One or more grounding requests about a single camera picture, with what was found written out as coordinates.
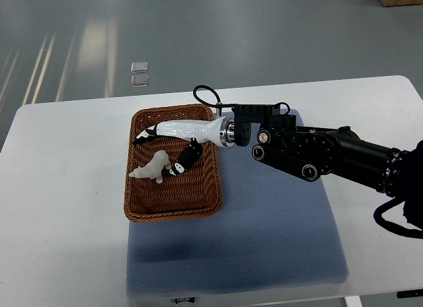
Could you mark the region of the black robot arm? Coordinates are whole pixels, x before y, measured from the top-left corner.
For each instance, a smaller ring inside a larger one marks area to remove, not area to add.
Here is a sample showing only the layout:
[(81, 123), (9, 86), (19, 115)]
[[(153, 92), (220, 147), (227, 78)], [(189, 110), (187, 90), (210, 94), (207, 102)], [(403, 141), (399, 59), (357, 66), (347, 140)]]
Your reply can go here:
[(235, 120), (223, 128), (223, 142), (247, 146), (257, 123), (256, 161), (307, 182), (334, 174), (384, 193), (391, 199), (376, 208), (374, 221), (398, 236), (422, 238), (422, 143), (401, 151), (366, 142), (348, 126), (298, 126), (280, 106), (228, 104)]

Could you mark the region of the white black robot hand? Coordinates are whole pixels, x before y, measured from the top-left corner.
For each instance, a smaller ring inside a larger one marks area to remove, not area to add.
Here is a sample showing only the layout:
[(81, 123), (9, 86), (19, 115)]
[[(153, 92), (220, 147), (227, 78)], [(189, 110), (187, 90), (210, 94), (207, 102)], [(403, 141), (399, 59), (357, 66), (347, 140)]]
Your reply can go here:
[(232, 147), (235, 144), (233, 120), (220, 117), (213, 121), (171, 120), (158, 123), (144, 129), (133, 141), (141, 145), (159, 137), (182, 139), (188, 142), (170, 170), (163, 170), (163, 178), (181, 175), (187, 172), (203, 153), (204, 143), (213, 143), (218, 147)]

